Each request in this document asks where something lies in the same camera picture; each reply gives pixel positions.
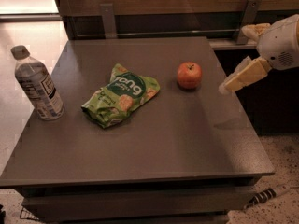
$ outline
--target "green snack bag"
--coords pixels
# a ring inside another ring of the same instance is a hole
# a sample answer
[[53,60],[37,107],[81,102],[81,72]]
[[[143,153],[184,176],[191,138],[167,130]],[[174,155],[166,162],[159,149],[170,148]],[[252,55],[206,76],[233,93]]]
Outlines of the green snack bag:
[[118,63],[112,70],[110,83],[98,90],[81,108],[89,118],[107,128],[128,118],[159,90],[156,79],[137,76]]

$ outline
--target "bottle label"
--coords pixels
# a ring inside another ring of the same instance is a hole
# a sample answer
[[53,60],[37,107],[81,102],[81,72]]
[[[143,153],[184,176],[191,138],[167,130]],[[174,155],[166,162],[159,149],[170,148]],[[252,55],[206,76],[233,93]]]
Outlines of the bottle label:
[[57,119],[62,115],[63,101],[46,68],[31,77],[16,79],[42,119]]

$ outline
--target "table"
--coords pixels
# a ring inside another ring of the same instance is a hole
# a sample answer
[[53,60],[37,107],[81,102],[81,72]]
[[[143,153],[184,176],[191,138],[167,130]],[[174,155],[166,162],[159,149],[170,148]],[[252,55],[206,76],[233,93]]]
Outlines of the table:
[[[202,66],[195,91],[176,82],[185,61]],[[116,63],[155,77],[161,90],[103,130],[80,106]],[[217,217],[242,208],[254,183],[274,173],[237,97],[218,93],[225,74],[204,37],[69,41],[52,78],[64,115],[45,122],[33,113],[0,177],[45,222]]]

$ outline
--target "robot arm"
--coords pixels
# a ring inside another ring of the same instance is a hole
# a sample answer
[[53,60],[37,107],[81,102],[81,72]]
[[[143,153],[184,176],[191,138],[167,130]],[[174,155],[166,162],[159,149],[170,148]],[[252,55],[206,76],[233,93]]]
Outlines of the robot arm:
[[267,77],[277,70],[299,67],[299,15],[277,21],[273,25],[248,25],[242,28],[248,38],[257,42],[260,57],[245,58],[219,86],[219,92],[229,94]]

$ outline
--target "window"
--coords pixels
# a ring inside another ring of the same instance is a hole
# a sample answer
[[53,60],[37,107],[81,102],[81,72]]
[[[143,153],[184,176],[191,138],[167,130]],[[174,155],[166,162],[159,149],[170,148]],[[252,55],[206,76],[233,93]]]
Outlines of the window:
[[0,14],[58,13],[54,0],[0,0]]

